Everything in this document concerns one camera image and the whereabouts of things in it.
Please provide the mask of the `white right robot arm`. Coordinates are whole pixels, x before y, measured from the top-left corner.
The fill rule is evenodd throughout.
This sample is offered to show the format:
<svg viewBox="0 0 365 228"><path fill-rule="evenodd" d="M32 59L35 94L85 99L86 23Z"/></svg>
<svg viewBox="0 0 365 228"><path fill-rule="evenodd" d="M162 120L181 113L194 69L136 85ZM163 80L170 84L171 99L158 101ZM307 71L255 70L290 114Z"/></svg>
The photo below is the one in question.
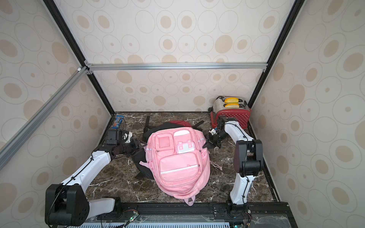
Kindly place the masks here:
<svg viewBox="0 0 365 228"><path fill-rule="evenodd" d="M230 198L227 200L227 216L235 218L233 212L248 212L248 195L258 173L263 169L263 145L261 140L249 136L239 122L232 117L219 117L217 126L208 132L206 148L221 147L224 139L235 142L233 166L236 172Z"/></svg>

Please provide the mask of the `red backpack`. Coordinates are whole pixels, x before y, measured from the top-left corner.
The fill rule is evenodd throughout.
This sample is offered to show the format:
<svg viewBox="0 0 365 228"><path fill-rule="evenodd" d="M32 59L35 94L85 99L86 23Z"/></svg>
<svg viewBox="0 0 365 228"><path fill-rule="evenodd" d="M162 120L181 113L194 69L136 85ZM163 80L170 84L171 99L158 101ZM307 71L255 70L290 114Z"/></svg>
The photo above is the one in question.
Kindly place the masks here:
<svg viewBox="0 0 365 228"><path fill-rule="evenodd" d="M178 124L178 125L181 125L181 126L184 126L184 127L192 127L192 125L187 121L172 120L172 121L170 121L170 123Z"/></svg>

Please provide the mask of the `pink backpack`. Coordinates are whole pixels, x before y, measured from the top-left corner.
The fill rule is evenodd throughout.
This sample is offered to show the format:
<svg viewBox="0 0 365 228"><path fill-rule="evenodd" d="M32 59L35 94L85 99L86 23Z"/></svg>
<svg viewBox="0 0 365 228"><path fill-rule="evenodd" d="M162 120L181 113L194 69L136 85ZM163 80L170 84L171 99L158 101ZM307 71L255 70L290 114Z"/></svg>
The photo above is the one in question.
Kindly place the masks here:
<svg viewBox="0 0 365 228"><path fill-rule="evenodd" d="M158 187L167 195L193 206L210 177L210 153L202 131L191 127L152 133L139 164L148 168Z"/></svg>

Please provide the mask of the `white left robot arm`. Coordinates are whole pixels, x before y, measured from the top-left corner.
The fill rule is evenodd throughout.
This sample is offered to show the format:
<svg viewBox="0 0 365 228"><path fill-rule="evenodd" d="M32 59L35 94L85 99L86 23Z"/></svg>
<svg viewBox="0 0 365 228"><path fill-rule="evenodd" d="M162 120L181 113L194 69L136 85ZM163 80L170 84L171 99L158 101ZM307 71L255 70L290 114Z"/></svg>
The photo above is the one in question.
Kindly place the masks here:
<svg viewBox="0 0 365 228"><path fill-rule="evenodd" d="M50 228L81 226L87 219L111 214L120 215L121 201L106 197L89 201L86 190L96 176L116 156L133 155L141 144L131 139L129 143L107 141L94 149L90 158L60 184L51 184L45 193L45 223Z"/></svg>

